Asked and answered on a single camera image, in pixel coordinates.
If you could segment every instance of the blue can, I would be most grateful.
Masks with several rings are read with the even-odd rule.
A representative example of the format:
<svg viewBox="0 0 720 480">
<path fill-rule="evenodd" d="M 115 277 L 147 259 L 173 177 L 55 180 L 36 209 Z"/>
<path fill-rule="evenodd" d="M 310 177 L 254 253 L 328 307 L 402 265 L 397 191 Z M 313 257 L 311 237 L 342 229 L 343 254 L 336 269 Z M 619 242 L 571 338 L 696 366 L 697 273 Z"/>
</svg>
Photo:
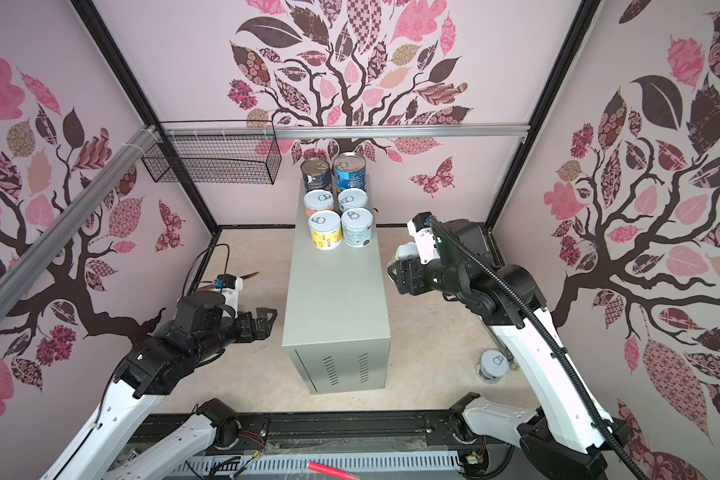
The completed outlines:
<svg viewBox="0 0 720 480">
<path fill-rule="evenodd" d="M 333 159 L 333 174 L 339 192 L 347 188 L 365 190 L 365 157 L 353 152 L 336 155 Z"/>
</svg>

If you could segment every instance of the red marker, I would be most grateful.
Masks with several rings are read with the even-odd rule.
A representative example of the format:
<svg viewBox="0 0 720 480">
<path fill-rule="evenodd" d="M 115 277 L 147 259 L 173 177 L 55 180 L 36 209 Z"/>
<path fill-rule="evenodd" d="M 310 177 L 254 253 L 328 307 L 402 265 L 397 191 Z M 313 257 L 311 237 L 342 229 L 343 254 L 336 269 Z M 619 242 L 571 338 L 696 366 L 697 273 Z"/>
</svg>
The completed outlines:
<svg viewBox="0 0 720 480">
<path fill-rule="evenodd" d="M 307 469 L 324 475 L 341 478 L 342 480 L 360 480 L 360 477 L 357 475 L 353 475 L 337 468 L 321 465 L 319 463 L 310 462 L 309 465 L 307 465 Z"/>
</svg>

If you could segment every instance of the tree decal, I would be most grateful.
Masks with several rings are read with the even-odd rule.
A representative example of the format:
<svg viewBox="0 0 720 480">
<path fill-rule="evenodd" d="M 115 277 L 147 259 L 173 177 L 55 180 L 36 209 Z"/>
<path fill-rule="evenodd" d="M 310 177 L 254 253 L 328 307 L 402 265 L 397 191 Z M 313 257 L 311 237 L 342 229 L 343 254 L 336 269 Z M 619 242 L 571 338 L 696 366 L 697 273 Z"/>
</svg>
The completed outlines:
<svg viewBox="0 0 720 480">
<path fill-rule="evenodd" d="M 10 65 L 0 58 L 0 88 L 4 91 L 12 92 L 15 87 L 5 83 L 10 76 Z M 112 155 L 105 128 L 86 140 L 74 109 L 63 118 L 51 118 L 60 112 L 56 97 L 39 80 L 27 74 L 22 74 L 22 78 L 38 101 L 38 112 L 34 122 L 25 120 L 9 129 L 7 144 L 13 158 L 0 151 L 0 278 L 29 249 L 37 236 L 33 230 L 42 234 L 71 204 L 71 186 L 80 182 L 83 188 L 87 187 L 90 180 L 83 172 L 103 168 Z M 12 95 L 22 96 L 18 92 Z M 12 111 L 0 114 L 0 120 L 14 119 Z M 62 135 L 57 133 L 59 124 Z M 39 148 L 35 145 L 35 133 L 38 141 L 44 142 Z M 26 178 L 22 178 L 14 163 L 19 157 L 30 157 L 22 160 L 28 161 Z M 52 181 L 50 162 L 63 165 L 65 174 L 61 181 Z M 48 265 L 46 270 L 53 283 L 23 298 L 9 312 L 9 319 L 18 317 L 22 321 L 10 322 L 16 326 L 0 330 L 0 336 L 14 336 L 3 358 L 20 382 L 42 390 L 43 368 L 68 360 L 75 343 L 85 336 L 112 333 L 136 344 L 156 328 L 162 310 L 153 319 L 139 324 L 130 317 L 97 312 L 92 301 L 92 295 L 106 291 L 104 279 L 117 274 L 105 258 L 127 254 L 136 246 L 125 240 L 134 232 L 141 215 L 142 199 L 127 197 L 135 182 L 134 167 Z M 173 224 L 180 226 L 180 221 Z M 108 236 L 120 241 L 96 244 Z M 4 259 L 5 250 L 10 251 L 8 261 Z"/>
<path fill-rule="evenodd" d="M 248 0 L 263 14 L 288 14 L 288 24 L 273 16 L 244 21 L 237 32 L 255 36 L 264 48 L 230 42 L 232 56 L 246 81 L 230 82 L 227 96 L 249 110 L 248 126 L 271 118 L 278 125 L 323 127 L 335 124 L 398 125 L 460 124 L 471 108 L 454 105 L 467 83 L 446 80 L 459 58 L 446 58 L 456 41 L 456 26 L 445 14 L 445 0 L 347 0 L 348 20 L 336 22 L 341 0 L 304 2 L 298 6 L 280 1 Z M 391 5 L 391 16 L 382 14 Z M 392 37 L 380 37 L 393 31 Z M 430 39 L 432 33 L 438 33 Z M 240 34 L 240 40 L 249 39 Z M 388 51 L 398 38 L 408 42 Z M 303 52 L 288 58 L 282 51 L 298 45 Z M 258 105 L 267 102 L 273 110 Z M 280 140 L 280 151 L 290 151 L 293 163 L 310 157 L 327 158 L 338 152 L 357 151 L 376 161 L 382 151 L 394 162 L 440 145 L 433 138 L 399 138 L 393 144 L 375 138 L 322 138 Z M 266 155 L 269 141 L 257 151 Z M 424 175 L 410 180 L 421 185 Z M 446 184 L 437 176 L 424 184 L 433 194 Z"/>
<path fill-rule="evenodd" d="M 718 48 L 720 12 L 709 15 Z M 592 308 L 603 312 L 604 327 L 624 329 L 626 368 L 634 372 L 642 364 L 656 391 L 709 436 L 704 392 L 720 414 L 720 385 L 704 376 L 720 381 L 720 328 L 692 319 L 683 307 L 720 307 L 720 295 L 710 291 L 720 283 L 720 253 L 709 253 L 720 249 L 720 55 L 711 52 L 702 66 L 698 42 L 671 43 L 677 83 L 654 74 L 637 78 L 641 105 L 627 105 L 617 90 L 600 121 L 574 133 L 574 159 L 544 194 L 561 220 L 551 235 L 567 270 L 553 318 L 556 326 L 565 324 L 582 290 L 594 290 Z M 696 79 L 701 85 L 684 103 L 681 89 L 689 91 Z M 655 134 L 643 134 L 643 121 Z M 688 141 L 679 142 L 678 134 Z M 654 287 L 675 293 L 660 295 Z M 634 327 L 641 321 L 646 337 Z M 659 341 L 661 334 L 675 348 L 707 352 L 676 352 Z M 658 456 L 669 458 L 653 454 L 651 461 Z M 648 458 L 635 460 L 645 466 Z"/>
</svg>

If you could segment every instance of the butterfly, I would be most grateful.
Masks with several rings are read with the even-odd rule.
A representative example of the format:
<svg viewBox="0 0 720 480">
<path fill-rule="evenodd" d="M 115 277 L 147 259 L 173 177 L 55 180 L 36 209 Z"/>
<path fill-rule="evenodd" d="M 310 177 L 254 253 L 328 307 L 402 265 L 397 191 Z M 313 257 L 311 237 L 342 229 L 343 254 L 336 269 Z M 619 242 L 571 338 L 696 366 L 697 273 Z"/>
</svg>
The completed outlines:
<svg viewBox="0 0 720 480">
<path fill-rule="evenodd" d="M 453 157 L 446 158 L 443 163 L 438 167 L 438 172 L 430 177 L 429 175 L 414 175 L 411 177 L 411 181 L 416 185 L 424 187 L 424 191 L 434 198 L 434 192 L 439 190 L 439 185 L 443 187 L 454 186 L 454 176 L 451 174 L 453 169 L 453 163 L 451 162 Z"/>
<path fill-rule="evenodd" d="M 172 214 L 170 208 L 168 208 L 162 200 L 160 200 L 160 216 L 163 217 L 163 223 L 166 225 L 166 228 L 157 238 L 155 252 L 165 250 L 169 246 L 176 248 L 181 245 L 181 235 L 179 235 L 178 230 L 181 230 L 182 222 L 186 221 L 182 220 L 178 214 Z"/>
</svg>

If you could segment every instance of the tin can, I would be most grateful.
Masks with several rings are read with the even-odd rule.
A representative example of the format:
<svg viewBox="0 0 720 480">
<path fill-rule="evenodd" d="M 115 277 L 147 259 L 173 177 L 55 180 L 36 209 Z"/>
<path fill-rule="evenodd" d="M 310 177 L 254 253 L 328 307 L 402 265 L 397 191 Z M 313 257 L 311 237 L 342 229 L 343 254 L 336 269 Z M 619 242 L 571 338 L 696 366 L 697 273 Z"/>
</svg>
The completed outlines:
<svg viewBox="0 0 720 480">
<path fill-rule="evenodd" d="M 344 212 L 342 226 L 347 245 L 357 248 L 371 243 L 373 214 L 365 208 L 352 208 Z"/>
<path fill-rule="evenodd" d="M 365 190 L 365 157 L 362 155 L 353 152 L 336 155 L 333 159 L 333 173 L 339 192 L 347 188 Z"/>
<path fill-rule="evenodd" d="M 321 210 L 333 210 L 333 194 L 327 190 L 312 190 L 304 196 L 307 218 Z"/>
<path fill-rule="evenodd" d="M 333 250 L 342 242 L 342 221 L 333 210 L 320 210 L 309 217 L 312 243 L 320 250 Z"/>
<path fill-rule="evenodd" d="M 307 192 L 331 189 L 331 165 L 322 158 L 307 158 L 302 162 L 302 178 Z"/>
<path fill-rule="evenodd" d="M 347 188 L 338 195 L 338 210 L 343 212 L 352 208 L 365 208 L 368 205 L 368 194 L 359 188 Z"/>
</svg>

